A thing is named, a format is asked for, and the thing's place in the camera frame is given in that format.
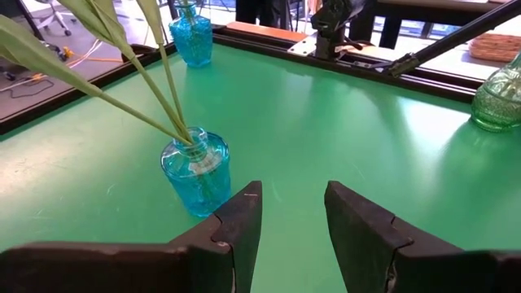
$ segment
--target blue glass vase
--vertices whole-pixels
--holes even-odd
[[[194,3],[175,7],[180,16],[169,25],[173,43],[189,67],[203,67],[212,59],[212,23],[195,13]]]
[[[209,216],[231,196],[230,153],[220,136],[199,127],[188,132],[194,144],[173,139],[161,154],[161,167],[188,212]]]

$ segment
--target floor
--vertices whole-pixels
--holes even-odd
[[[198,13],[211,19],[214,24],[228,24],[229,22],[234,21],[233,0],[208,0],[208,2],[212,5],[209,6],[207,4],[204,8],[197,8]],[[35,0],[24,0],[24,3],[32,13],[33,17],[46,16],[51,12],[48,5],[41,4]],[[127,32],[129,43],[155,46],[153,37],[144,21],[142,12],[138,9],[135,1],[115,1],[115,7],[116,13],[119,16],[119,21],[123,24],[125,31]],[[58,6],[57,10],[65,13],[64,18],[72,32],[72,36],[65,36],[63,30],[57,24],[52,24],[49,29],[42,29],[41,31],[47,42],[62,48],[66,46],[74,52],[74,56],[68,61],[71,62],[72,60],[79,59],[82,55],[87,53],[92,47],[95,38],[86,31],[80,23],[73,23],[72,16],[67,14],[67,11],[62,7]],[[168,23],[172,20],[168,7],[161,8],[161,15],[165,27],[168,27]],[[297,28],[301,32],[304,31],[305,27],[306,33],[313,33],[311,25],[306,25],[304,21],[293,21],[293,27]],[[374,44],[378,44],[379,38],[380,34],[374,33],[371,41]],[[428,46],[432,42],[432,40],[414,37],[400,37],[396,46],[396,51],[398,52],[397,54],[417,51]],[[116,48],[104,43],[92,53],[90,58],[114,59],[115,61],[93,61],[89,59],[75,65],[74,70],[87,79],[96,77],[120,65],[120,52]],[[444,65],[446,68],[447,63],[453,64],[455,68],[459,63],[476,63],[487,69],[487,72],[492,72],[495,68],[502,65],[502,63],[493,63],[471,58],[466,52],[466,46],[459,46],[432,62]],[[24,78],[31,76],[30,73],[20,70],[20,68],[10,68],[10,70],[19,73],[18,80],[12,82],[0,78],[0,120],[3,120],[9,115],[21,111],[35,103],[45,101],[48,98],[70,88],[68,85],[54,78],[45,78],[40,81],[18,85],[9,90],[4,90],[23,81]]]

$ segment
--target green glass vase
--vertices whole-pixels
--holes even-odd
[[[472,121],[487,131],[521,125],[521,52],[478,88],[471,110]]]

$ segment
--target metal rod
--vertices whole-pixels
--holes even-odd
[[[434,44],[420,50],[415,54],[415,57],[420,64],[426,63],[448,50],[453,49],[455,46],[468,42],[469,40],[486,33],[488,30],[493,29],[499,24],[502,24],[520,14],[521,0],[512,0],[507,2],[470,22],[456,32],[449,34],[447,37],[444,37]]]

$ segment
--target office chair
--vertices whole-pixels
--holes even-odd
[[[39,22],[37,24],[37,28],[44,28],[48,29],[49,24],[52,24],[53,22],[57,22],[65,31],[66,36],[72,35],[71,31],[68,29],[67,25],[63,21],[63,16],[60,12],[58,12],[55,9],[55,0],[35,0],[36,2],[43,3],[43,4],[49,4],[50,9],[52,9],[52,14],[42,17],[42,18],[36,18],[36,20]]]

